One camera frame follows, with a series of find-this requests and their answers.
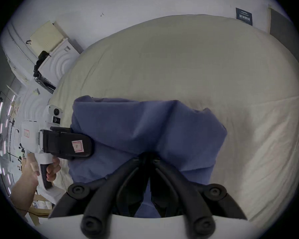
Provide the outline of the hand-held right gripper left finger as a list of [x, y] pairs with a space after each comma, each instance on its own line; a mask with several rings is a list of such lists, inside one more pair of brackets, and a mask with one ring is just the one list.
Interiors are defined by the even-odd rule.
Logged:
[[73, 183], [48, 218], [83, 214], [81, 232], [87, 238], [104, 236], [112, 213], [134, 217], [142, 204], [149, 179], [148, 155], [128, 160], [107, 177]]

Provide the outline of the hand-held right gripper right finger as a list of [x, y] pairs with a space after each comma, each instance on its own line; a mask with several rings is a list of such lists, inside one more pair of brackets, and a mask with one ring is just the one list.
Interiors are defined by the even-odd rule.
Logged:
[[213, 215], [247, 221], [223, 186], [191, 182], [158, 155], [149, 158], [151, 202], [162, 218], [184, 215], [190, 238], [211, 237], [216, 229]]

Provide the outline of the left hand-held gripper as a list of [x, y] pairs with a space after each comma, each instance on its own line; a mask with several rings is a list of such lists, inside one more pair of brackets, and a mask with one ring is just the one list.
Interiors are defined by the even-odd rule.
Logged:
[[[47, 105], [38, 118], [25, 120], [21, 123], [21, 145], [34, 154], [40, 175], [38, 176], [37, 192], [41, 196], [62, 196], [63, 189], [47, 181], [47, 167], [53, 163], [53, 155], [72, 160], [87, 158], [94, 153], [94, 141], [83, 133], [75, 133], [71, 128], [59, 127], [63, 111], [54, 105]], [[51, 130], [51, 153], [43, 148], [44, 130]]]

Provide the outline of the person's left hand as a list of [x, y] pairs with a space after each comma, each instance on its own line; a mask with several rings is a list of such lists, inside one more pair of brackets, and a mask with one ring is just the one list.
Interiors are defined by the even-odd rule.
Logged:
[[[52, 182], [56, 179], [57, 172], [60, 171], [60, 160], [57, 157], [53, 157], [52, 164], [47, 167], [47, 181]], [[27, 158], [23, 160], [25, 167], [22, 169], [22, 179], [31, 185], [38, 185], [38, 176], [40, 175], [40, 166], [36, 161], [34, 153], [28, 153]]]

